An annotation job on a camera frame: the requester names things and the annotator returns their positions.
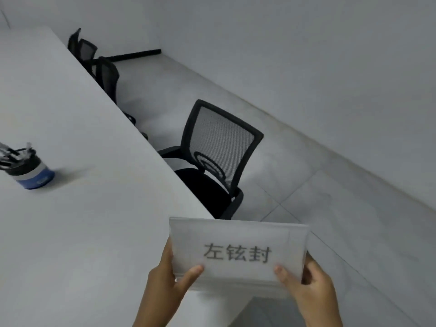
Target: gray tile floor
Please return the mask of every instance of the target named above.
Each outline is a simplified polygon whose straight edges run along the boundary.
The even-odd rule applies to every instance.
[[[199,98],[265,134],[241,178],[234,218],[310,225],[308,249],[335,282],[346,326],[436,325],[433,210],[166,56],[117,67],[118,105],[156,149],[180,144]],[[232,325],[304,323],[291,300],[253,299]]]

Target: chair seat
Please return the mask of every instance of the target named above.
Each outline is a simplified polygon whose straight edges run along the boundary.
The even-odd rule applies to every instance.
[[[212,178],[197,169],[181,169],[176,174],[203,203],[215,219],[219,219],[232,203],[230,195]]]

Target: white table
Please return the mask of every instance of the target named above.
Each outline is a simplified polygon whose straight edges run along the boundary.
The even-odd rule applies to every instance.
[[[0,173],[0,325],[130,326],[170,216],[211,218],[49,28],[0,32],[0,141],[57,177]],[[171,326],[226,326],[249,296],[189,292]]]

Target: clear acrylic sign holder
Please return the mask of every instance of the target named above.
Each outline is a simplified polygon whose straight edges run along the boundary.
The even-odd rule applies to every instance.
[[[204,265],[191,290],[284,298],[288,293],[274,267],[280,264],[301,279],[308,233],[300,224],[171,217],[173,271],[180,278]]]

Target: hand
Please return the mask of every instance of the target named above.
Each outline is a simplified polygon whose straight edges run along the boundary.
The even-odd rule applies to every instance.
[[[307,327],[343,327],[333,281],[309,253],[302,283],[282,266],[274,271],[297,302]]]
[[[164,327],[176,313],[180,303],[204,267],[194,266],[176,282],[171,261],[173,251],[168,238],[161,262],[148,274],[147,286],[139,306],[134,327]]]

